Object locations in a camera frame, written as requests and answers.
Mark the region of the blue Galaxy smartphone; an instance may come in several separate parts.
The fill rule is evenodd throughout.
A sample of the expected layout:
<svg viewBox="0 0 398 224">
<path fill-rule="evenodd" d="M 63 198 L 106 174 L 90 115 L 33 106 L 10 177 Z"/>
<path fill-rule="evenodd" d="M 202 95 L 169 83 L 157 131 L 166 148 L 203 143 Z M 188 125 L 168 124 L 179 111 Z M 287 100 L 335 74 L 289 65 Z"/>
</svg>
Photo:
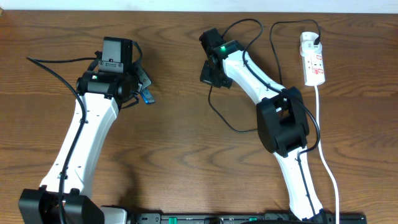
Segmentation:
<svg viewBox="0 0 398 224">
<path fill-rule="evenodd" d="M 150 91 L 148 90 L 148 88 L 142 90 L 140 92 L 141 98 L 144 100 L 144 103 L 147 105 L 151 105 L 155 103 L 155 98 L 153 97 L 153 95 L 150 93 Z"/>
</svg>

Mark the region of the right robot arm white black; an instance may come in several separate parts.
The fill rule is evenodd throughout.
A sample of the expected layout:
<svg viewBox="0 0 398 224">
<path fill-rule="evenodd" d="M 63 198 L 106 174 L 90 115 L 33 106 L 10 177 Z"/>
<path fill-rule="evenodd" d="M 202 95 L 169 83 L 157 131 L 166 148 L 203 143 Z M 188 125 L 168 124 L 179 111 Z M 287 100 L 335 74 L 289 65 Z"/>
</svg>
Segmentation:
<svg viewBox="0 0 398 224">
<path fill-rule="evenodd" d="M 217 29 L 205 31 L 199 41 L 207 56 L 201 82 L 217 88 L 236 82 L 250 97 L 256 106 L 259 139 L 280 165 L 290 211 L 301 221 L 313 221 L 323 206 L 307 159 L 308 120 L 313 115 L 304 107 L 301 92 L 268 77 L 238 41 L 225 41 Z"/>
</svg>

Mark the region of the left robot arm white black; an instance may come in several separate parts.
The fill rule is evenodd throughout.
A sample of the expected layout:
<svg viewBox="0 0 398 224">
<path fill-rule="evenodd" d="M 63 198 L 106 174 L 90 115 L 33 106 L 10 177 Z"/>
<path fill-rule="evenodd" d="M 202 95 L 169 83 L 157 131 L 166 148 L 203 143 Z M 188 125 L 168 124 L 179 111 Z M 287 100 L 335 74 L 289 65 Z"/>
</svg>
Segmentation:
<svg viewBox="0 0 398 224">
<path fill-rule="evenodd" d="M 151 80 L 135 61 L 125 73 L 90 68 L 78 80 L 75 114 L 58 156 L 37 190 L 24 189 L 25 223 L 129 223 L 125 208 L 97 207 L 90 199 L 106 135 L 126 102 L 147 94 Z"/>
</svg>

